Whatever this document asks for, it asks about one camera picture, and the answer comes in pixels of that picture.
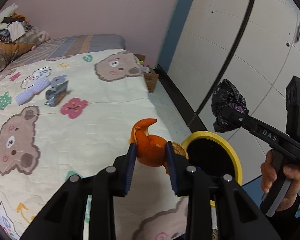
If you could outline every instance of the black baseboard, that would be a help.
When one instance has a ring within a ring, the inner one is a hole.
[[[190,131],[207,131],[207,128],[204,126],[200,118],[195,114],[195,111],[189,105],[188,101],[160,65],[157,65],[155,72],[159,74],[159,80],[161,84],[173,101]]]

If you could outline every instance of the blue trim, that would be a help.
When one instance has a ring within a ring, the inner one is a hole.
[[[254,179],[253,181],[242,186],[242,188],[248,193],[250,198],[252,198],[252,200],[257,204],[257,206],[260,206],[261,197],[263,195],[260,184],[261,184],[261,177],[258,177],[257,179]],[[296,217],[300,217],[300,211],[297,212]]]
[[[158,64],[167,73],[193,0],[178,0]]]

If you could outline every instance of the pink wall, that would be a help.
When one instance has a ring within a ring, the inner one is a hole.
[[[8,0],[17,13],[52,38],[114,33],[126,39],[127,50],[146,54],[152,66],[177,0]]]

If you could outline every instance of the pillow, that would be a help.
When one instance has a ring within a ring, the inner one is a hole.
[[[0,12],[0,23],[3,22],[4,17],[10,17],[13,13],[18,9],[18,5],[13,3],[11,6],[5,8],[2,12]]]

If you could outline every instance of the screw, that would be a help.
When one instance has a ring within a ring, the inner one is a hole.
[[[106,168],[106,172],[108,173],[114,173],[116,171],[116,168],[114,166],[109,166]]]
[[[223,179],[229,182],[232,180],[232,176],[229,174],[225,174],[225,175],[223,175]]]
[[[79,180],[79,176],[78,176],[78,175],[72,175],[72,176],[69,178],[69,180],[70,180],[71,182],[77,182],[77,181]]]
[[[189,165],[189,166],[187,167],[187,171],[189,171],[189,172],[191,172],[191,173],[194,173],[196,170],[197,170],[197,168],[194,167],[194,166],[192,166],[192,165]]]

